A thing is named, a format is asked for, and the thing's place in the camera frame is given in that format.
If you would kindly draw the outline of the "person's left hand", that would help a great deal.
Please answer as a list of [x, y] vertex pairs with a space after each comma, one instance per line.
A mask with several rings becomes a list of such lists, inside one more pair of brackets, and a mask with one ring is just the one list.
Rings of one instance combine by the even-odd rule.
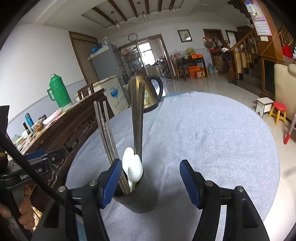
[[21, 216], [18, 220], [26, 230], [32, 230], [35, 226], [34, 211], [29, 198], [32, 191], [28, 185], [25, 185], [23, 190], [23, 200], [18, 207]]

